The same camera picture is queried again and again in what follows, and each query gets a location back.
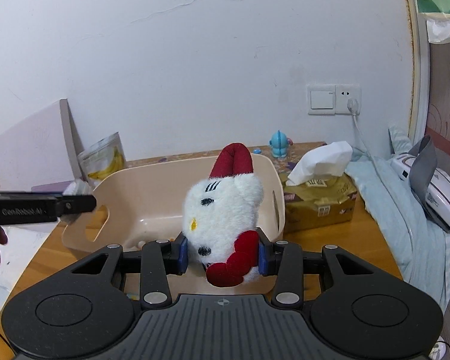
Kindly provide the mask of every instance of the plush toy ear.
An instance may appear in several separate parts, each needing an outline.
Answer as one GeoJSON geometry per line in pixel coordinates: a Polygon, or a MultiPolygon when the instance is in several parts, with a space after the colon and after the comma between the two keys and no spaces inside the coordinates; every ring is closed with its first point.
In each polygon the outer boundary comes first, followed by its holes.
{"type": "Polygon", "coordinates": [[[258,207],[263,200],[263,185],[254,173],[246,173],[233,177],[235,187],[245,201],[258,207]]]}

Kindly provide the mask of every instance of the hello kitty plush toy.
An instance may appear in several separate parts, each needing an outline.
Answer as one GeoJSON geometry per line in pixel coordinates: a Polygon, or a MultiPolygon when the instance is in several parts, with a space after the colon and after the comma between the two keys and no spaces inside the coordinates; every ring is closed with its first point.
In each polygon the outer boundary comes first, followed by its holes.
{"type": "Polygon", "coordinates": [[[210,178],[188,192],[183,233],[189,259],[203,264],[210,284],[234,287],[259,276],[255,228],[262,200],[263,185],[241,143],[225,147],[210,178]]]}

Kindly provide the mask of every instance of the white power cord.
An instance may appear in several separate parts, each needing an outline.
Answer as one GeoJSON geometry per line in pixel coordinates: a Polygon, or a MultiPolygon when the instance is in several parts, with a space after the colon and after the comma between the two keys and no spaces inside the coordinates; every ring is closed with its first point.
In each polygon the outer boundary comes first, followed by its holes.
{"type": "Polygon", "coordinates": [[[373,158],[373,156],[372,156],[370,150],[369,150],[368,147],[367,147],[367,144],[365,143],[365,140],[363,139],[362,131],[360,130],[359,123],[358,123],[358,121],[356,120],[356,115],[357,115],[357,113],[358,113],[358,111],[359,111],[359,102],[358,102],[356,99],[348,99],[347,107],[348,107],[348,110],[352,113],[353,123],[355,124],[355,128],[356,128],[356,130],[357,130],[357,132],[358,132],[358,135],[359,135],[359,137],[360,137],[360,140],[361,140],[362,143],[363,143],[363,146],[365,146],[365,150],[366,150],[366,152],[367,152],[367,154],[368,154],[368,157],[370,157],[370,159],[371,159],[371,161],[372,161],[373,167],[375,168],[375,172],[377,173],[377,176],[378,176],[378,178],[380,179],[380,182],[382,183],[382,185],[383,185],[383,186],[385,187],[385,189],[387,190],[387,192],[388,192],[388,194],[390,195],[391,199],[394,201],[395,206],[397,207],[397,209],[398,209],[400,215],[402,216],[402,219],[403,219],[403,221],[405,222],[405,226],[406,226],[406,228],[407,228],[407,230],[408,230],[408,235],[409,235],[409,237],[410,237],[410,246],[411,246],[411,248],[412,248],[412,273],[411,273],[411,275],[410,275],[410,281],[411,281],[412,278],[413,278],[413,276],[414,276],[414,274],[415,274],[415,265],[414,265],[414,263],[413,263],[414,248],[413,248],[413,234],[412,234],[412,228],[411,228],[410,224],[408,223],[408,221],[407,221],[407,219],[406,219],[406,216],[405,216],[405,214],[404,214],[403,211],[402,211],[402,208],[401,208],[400,205],[397,203],[394,194],[392,193],[392,191],[390,191],[390,189],[389,189],[389,187],[387,186],[387,184],[383,181],[383,177],[382,177],[382,174],[380,173],[380,171],[378,170],[377,163],[375,162],[375,159],[373,158]]]}

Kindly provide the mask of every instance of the beige plastic bin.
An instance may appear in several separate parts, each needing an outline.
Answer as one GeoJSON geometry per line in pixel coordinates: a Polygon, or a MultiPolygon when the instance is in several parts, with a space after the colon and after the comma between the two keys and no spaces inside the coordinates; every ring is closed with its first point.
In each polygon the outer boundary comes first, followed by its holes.
{"type": "MultiPolygon", "coordinates": [[[[85,227],[94,213],[82,214],[62,234],[63,244],[77,251],[93,252],[109,244],[120,244],[125,251],[138,250],[141,241],[175,238],[182,230],[182,205],[188,190],[206,179],[217,157],[203,157],[124,169],[106,178],[94,190],[97,209],[105,206],[108,219],[94,241],[87,239],[85,227]]],[[[258,226],[271,241],[282,238],[285,205],[280,179],[265,156],[252,154],[255,174],[264,186],[258,226]]],[[[189,294],[266,293],[274,277],[261,277],[236,287],[218,288],[206,281],[203,267],[188,265],[182,276],[169,275],[172,296],[189,294]]],[[[137,274],[127,276],[126,292],[138,294],[137,274]]]]}

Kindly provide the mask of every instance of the white wall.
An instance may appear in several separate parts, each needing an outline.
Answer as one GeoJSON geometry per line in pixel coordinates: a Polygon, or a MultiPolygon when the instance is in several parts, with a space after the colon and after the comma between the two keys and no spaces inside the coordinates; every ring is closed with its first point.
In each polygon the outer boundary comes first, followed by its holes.
{"type": "Polygon", "coordinates": [[[356,142],[349,116],[307,115],[307,83],[359,83],[377,155],[408,129],[405,0],[0,0],[0,133],[68,98],[84,146],[120,131],[128,159],[356,142]]]}

